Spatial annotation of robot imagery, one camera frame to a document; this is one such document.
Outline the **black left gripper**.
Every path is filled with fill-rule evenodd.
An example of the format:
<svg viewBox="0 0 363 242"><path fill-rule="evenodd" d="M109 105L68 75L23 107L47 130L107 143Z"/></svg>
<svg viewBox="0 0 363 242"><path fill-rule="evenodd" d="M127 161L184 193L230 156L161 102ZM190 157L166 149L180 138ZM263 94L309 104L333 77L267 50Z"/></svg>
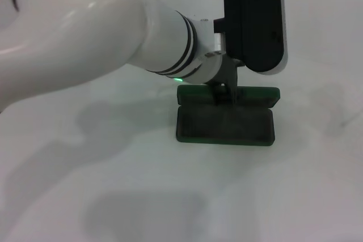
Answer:
<svg viewBox="0 0 363 242"><path fill-rule="evenodd" d="M212 86L212 97L214 105L227 103L227 93L230 95L231 103L238 100L238 68L243 67L244 62L230 57L222 57L220 69L210 80Z"/></svg>

